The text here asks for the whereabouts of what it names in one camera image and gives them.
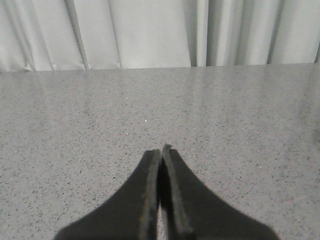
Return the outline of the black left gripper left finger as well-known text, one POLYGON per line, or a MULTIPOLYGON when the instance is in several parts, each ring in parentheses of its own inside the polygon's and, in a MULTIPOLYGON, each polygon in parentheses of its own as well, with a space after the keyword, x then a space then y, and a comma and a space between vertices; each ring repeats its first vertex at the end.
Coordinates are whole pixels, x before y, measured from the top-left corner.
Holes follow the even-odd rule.
POLYGON ((56 240, 155 240, 161 152, 147 150, 127 181, 97 209, 61 229, 56 240))

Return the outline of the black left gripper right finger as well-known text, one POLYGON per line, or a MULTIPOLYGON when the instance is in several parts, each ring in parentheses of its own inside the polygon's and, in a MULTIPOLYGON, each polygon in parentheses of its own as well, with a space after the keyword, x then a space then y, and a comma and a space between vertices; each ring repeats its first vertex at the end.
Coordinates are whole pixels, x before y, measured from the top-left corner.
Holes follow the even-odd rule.
POLYGON ((206 187, 171 145, 162 149, 161 208, 169 240, 276 240, 267 225, 206 187))

